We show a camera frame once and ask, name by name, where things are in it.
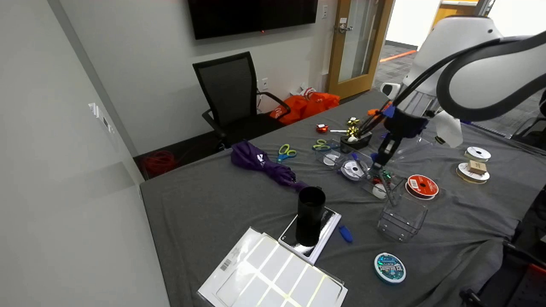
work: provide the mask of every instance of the gray tablecloth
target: gray tablecloth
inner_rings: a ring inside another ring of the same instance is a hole
[[[413,240],[389,241],[376,229],[382,200],[323,165],[311,148],[321,136],[314,129],[318,122],[343,127],[350,115],[362,117],[384,100],[369,91],[251,142],[271,158],[282,142],[290,142],[299,154],[283,163],[300,180],[321,185],[326,204],[341,212],[352,229],[353,243],[335,233],[316,262],[345,281],[348,296],[343,304],[461,304],[461,287],[480,289],[498,269],[502,240],[514,233],[546,182],[546,158],[469,127],[461,148],[434,146],[427,130],[423,141],[405,141],[389,166],[399,175],[420,171],[434,177],[440,194]],[[381,141],[381,130],[374,132],[374,141]],[[493,154],[488,161],[492,178],[483,185],[468,183],[454,171],[469,144]],[[231,149],[224,149],[142,183],[171,304],[208,304],[198,287],[244,229],[253,226],[278,236],[295,214],[294,188],[232,165],[229,154]],[[387,284],[376,274],[372,258],[384,250],[405,260],[405,282]]]

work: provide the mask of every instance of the black cup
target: black cup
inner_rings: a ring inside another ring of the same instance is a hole
[[[302,245],[316,245],[321,235],[326,194],[321,187],[304,187],[299,194],[295,238]]]

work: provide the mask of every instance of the wooden door frame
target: wooden door frame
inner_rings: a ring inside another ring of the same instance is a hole
[[[345,33],[338,32],[338,20],[340,20],[340,16],[348,15],[350,1],[352,0],[340,0],[340,3],[338,3],[338,13],[336,13],[336,23],[335,23],[336,32],[335,32],[333,50],[331,50],[331,59],[329,59],[328,91],[333,91],[333,93],[350,91],[348,95],[355,95],[360,91],[367,91],[374,83],[372,76],[376,74],[376,69],[377,69],[377,61],[379,61],[381,49],[382,49],[382,44],[386,38],[386,32],[387,32],[389,21],[391,21],[394,0],[381,0],[384,3],[382,3],[381,18],[379,18],[379,26],[377,26],[377,32],[374,33],[379,38],[376,38],[376,42],[374,42],[372,57],[370,57],[370,71],[367,74],[358,74],[355,78],[350,78],[350,79],[340,83]]]

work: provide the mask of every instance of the blue lid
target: blue lid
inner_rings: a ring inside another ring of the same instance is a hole
[[[381,252],[374,258],[376,272],[387,282],[401,282],[406,279],[406,265],[394,253]]]

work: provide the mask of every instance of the black screen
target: black screen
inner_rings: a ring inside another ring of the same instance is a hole
[[[196,38],[312,23],[318,0],[188,0]]]

